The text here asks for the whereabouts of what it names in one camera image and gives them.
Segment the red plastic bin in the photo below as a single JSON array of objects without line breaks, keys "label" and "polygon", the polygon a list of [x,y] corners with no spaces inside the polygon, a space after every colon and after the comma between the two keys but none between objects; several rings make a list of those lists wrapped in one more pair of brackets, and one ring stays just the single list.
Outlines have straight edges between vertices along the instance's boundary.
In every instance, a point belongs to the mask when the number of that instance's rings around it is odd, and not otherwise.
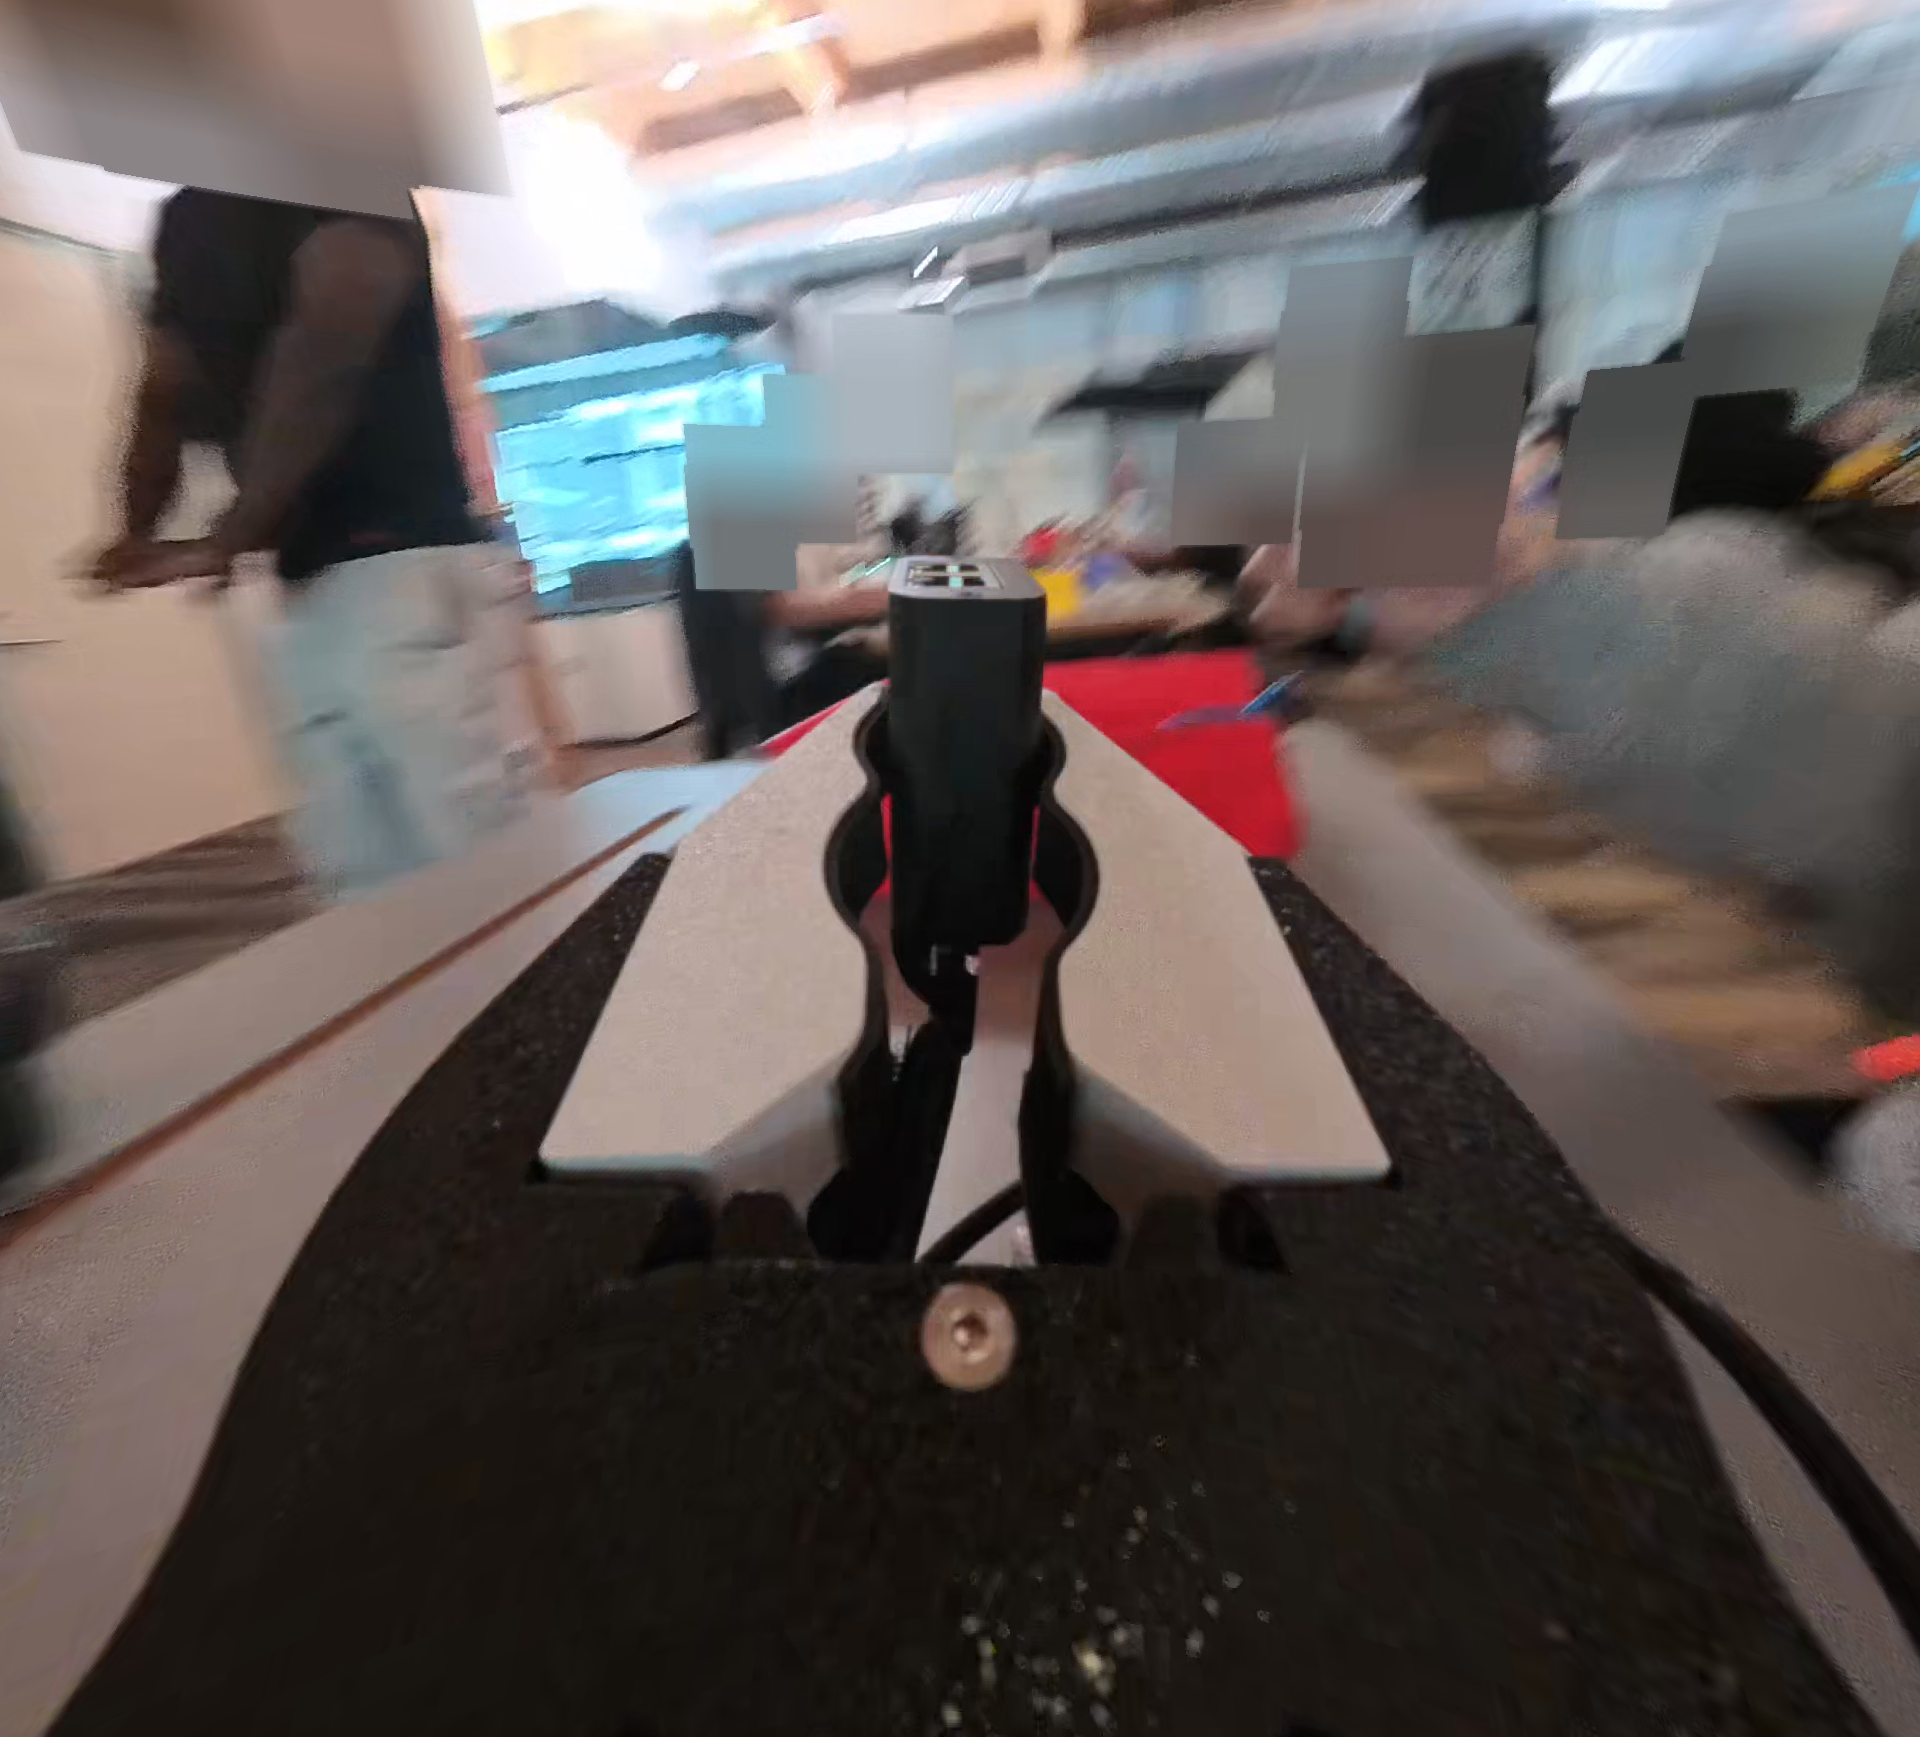
[{"label": "red plastic bin", "polygon": [[[1064,697],[1097,741],[1122,754],[1126,769],[1163,783],[1242,857],[1282,858],[1296,845],[1296,823],[1288,788],[1276,776],[1276,701],[1254,694],[1254,680],[1250,653],[1156,653],[1041,666],[1041,694]],[[827,920],[860,942],[864,907],[877,896],[893,907],[887,694],[888,686],[868,686],[793,724],[777,741],[777,759],[725,809],[725,819],[742,817],[742,828],[716,828],[767,896],[774,925],[793,932],[781,942],[787,950],[799,942],[827,943]],[[1047,788],[1061,766],[1047,723],[1041,754]],[[929,963],[900,963],[893,953],[900,982],[956,1054],[969,1054],[976,958],[980,953],[934,953]]]}]

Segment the person's right forearm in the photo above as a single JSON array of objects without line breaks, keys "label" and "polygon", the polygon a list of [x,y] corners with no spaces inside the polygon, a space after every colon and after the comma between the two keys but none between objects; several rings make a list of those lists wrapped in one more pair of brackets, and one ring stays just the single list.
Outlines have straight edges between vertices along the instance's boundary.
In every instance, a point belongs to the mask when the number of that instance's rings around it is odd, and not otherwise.
[{"label": "person's right forearm", "polygon": [[1428,678],[1525,723],[1546,769],[1669,858],[1790,896],[1913,1017],[1913,510],[1706,510],[1546,565],[1448,626]]}]

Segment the black ethernet splitter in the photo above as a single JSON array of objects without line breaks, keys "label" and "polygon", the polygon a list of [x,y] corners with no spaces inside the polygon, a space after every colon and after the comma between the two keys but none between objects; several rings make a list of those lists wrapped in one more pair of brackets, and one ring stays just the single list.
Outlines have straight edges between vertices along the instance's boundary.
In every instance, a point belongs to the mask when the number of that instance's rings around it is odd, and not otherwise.
[{"label": "black ethernet splitter", "polygon": [[887,809],[900,963],[1023,932],[1047,601],[1014,558],[906,555],[887,583]]}]

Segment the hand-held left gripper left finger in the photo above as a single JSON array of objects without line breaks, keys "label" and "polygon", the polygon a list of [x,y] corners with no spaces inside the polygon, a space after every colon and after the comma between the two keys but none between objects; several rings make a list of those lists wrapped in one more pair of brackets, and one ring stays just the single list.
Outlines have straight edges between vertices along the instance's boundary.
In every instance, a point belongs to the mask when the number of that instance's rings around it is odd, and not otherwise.
[{"label": "hand-held left gripper left finger", "polygon": [[868,686],[681,836],[545,1122],[545,1177],[922,1208],[928,1041],[893,1056],[883,759]]}]

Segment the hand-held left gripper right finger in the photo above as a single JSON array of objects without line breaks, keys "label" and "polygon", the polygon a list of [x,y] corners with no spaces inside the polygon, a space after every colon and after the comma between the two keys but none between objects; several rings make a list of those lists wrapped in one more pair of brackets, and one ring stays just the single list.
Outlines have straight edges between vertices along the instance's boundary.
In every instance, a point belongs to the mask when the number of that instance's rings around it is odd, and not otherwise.
[{"label": "hand-held left gripper right finger", "polygon": [[1061,934],[1023,1076],[1031,1219],[1387,1184],[1391,1150],[1242,845],[1061,694],[1041,735],[1034,885]]}]

